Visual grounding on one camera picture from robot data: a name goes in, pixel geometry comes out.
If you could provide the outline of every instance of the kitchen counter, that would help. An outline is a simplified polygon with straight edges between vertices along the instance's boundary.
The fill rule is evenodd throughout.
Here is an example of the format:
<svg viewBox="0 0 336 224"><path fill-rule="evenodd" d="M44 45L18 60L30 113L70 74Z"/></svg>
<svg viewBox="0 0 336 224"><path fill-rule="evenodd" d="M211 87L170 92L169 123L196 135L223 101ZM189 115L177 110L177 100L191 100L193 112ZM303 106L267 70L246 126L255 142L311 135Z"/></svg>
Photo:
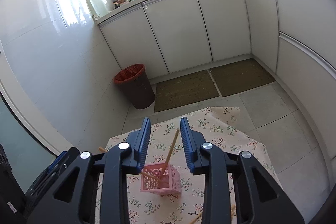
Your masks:
<svg viewBox="0 0 336 224"><path fill-rule="evenodd" d="M336 0L134 0L97 24L120 67L145 64L151 83L259 60L310 123L334 184Z"/></svg>

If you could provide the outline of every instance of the baseboard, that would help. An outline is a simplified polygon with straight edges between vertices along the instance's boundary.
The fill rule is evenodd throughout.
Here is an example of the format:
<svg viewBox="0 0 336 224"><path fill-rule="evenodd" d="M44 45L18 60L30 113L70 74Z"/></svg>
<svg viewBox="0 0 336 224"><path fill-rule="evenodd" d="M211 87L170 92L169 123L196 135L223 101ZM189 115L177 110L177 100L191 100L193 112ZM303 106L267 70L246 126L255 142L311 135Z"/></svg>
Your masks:
<svg viewBox="0 0 336 224"><path fill-rule="evenodd" d="M163 82L163 81L174 79L174 78L177 78L177 77L180 77L180 76L188 75L188 74L198 72L198 71L201 71L201 70L210 69L210 68L214 68L214 67L219 67L219 66L222 66L222 65L246 60L246 59L249 59L249 58L252 58L252 57L253 57L252 54L243 54L243 55L227 58L227 59L224 59L224 60L199 65L199 66L196 66L196 67L193 67L193 68L190 68L190 69L176 71L176 72L173 72L173 73L170 73L170 74L167 74L167 75L158 76L158 77L150 79L150 82L151 82L151 85L153 85L153 84L156 84L156 83L159 83L159 82Z"/></svg>
<svg viewBox="0 0 336 224"><path fill-rule="evenodd" d="M331 159L330 159L329 154L327 152L327 147L325 145L323 137L322 137L319 129L317 128L314 120L312 119L312 117L310 116L310 114L308 113L308 111L306 110L306 108L302 105L302 103L300 102L300 100L290 90L290 88L267 65L265 65L264 62L262 62L256 56L253 56L253 58L261 66L263 66L264 69L267 70L270 75L272 75L274 77L274 79L279 83L279 85L287 92L287 94L289 95L289 97L294 101L294 103L297 105L297 107L299 108L299 110L302 112L303 116L307 120L307 122L308 122L310 128L313 130L313 133L314 133L314 135L315 135L315 137L317 139L317 142L319 143L319 146L321 148L321 151L322 151L322 154L323 154L323 157L324 157L324 161L325 161L325 164L327 166L328 175L329 175L330 189L332 189L333 186L334 186L334 184L335 184L335 181L336 181L336 176L333 173L333 169L332 169L332 165L331 165Z"/></svg>

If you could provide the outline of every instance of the cabinet door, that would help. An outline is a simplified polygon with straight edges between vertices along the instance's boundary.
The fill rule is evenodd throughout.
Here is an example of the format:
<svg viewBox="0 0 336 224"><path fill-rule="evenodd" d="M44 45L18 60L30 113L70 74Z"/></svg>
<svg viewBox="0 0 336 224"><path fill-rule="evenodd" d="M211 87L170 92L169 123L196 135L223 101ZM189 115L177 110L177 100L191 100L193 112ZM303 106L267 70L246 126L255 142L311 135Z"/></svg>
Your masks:
<svg viewBox="0 0 336 224"><path fill-rule="evenodd" d="M143 5L169 72L212 61L197 0L150 0Z"/></svg>
<svg viewBox="0 0 336 224"><path fill-rule="evenodd" d="M141 6L121 12L100 26L107 43L124 69L142 63L148 78L168 73L162 54Z"/></svg>
<svg viewBox="0 0 336 224"><path fill-rule="evenodd" d="M272 71L278 58L278 12L276 0L246 0L251 31L251 51Z"/></svg>
<svg viewBox="0 0 336 224"><path fill-rule="evenodd" d="M280 31L336 68L336 0L277 0Z"/></svg>
<svg viewBox="0 0 336 224"><path fill-rule="evenodd" d="M280 35L277 75L311 115L332 159L336 156L335 69L300 42Z"/></svg>
<svg viewBox="0 0 336 224"><path fill-rule="evenodd" d="M251 52L244 0L199 0L213 61Z"/></svg>

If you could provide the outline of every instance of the utensil holder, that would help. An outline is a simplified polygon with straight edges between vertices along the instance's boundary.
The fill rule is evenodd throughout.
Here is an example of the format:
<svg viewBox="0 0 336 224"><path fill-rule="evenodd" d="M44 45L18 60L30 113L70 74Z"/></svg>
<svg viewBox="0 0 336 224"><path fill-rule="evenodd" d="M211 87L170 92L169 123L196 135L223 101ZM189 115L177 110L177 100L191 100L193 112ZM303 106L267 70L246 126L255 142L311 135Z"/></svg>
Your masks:
<svg viewBox="0 0 336 224"><path fill-rule="evenodd" d="M165 163L148 164L143 167L143 172L159 178ZM181 193L180 173L168 164L162 178L162 181L141 175L140 192L150 192L157 195L178 194Z"/></svg>

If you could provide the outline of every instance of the silver screw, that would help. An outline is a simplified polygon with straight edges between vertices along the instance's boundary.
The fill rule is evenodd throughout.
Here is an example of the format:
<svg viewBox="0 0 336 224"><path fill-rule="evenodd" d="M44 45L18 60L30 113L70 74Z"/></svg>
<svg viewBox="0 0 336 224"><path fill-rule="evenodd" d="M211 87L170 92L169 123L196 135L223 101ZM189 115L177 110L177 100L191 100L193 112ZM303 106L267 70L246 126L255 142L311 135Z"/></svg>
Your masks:
<svg viewBox="0 0 336 224"><path fill-rule="evenodd" d="M205 142L202 144L202 147L204 149L211 149L212 148L212 143Z"/></svg>
<svg viewBox="0 0 336 224"><path fill-rule="evenodd" d="M126 142L120 143L120 144L118 145L118 148L121 149L121 150L125 150L125 149L127 149L128 147L129 147L129 144L126 143Z"/></svg>
<svg viewBox="0 0 336 224"><path fill-rule="evenodd" d="M87 159L88 157L90 157L90 152L85 151L85 152L81 153L81 158L82 159Z"/></svg>
<svg viewBox="0 0 336 224"><path fill-rule="evenodd" d="M249 159L251 157L251 153L249 151L243 151L241 152L241 156L243 158Z"/></svg>

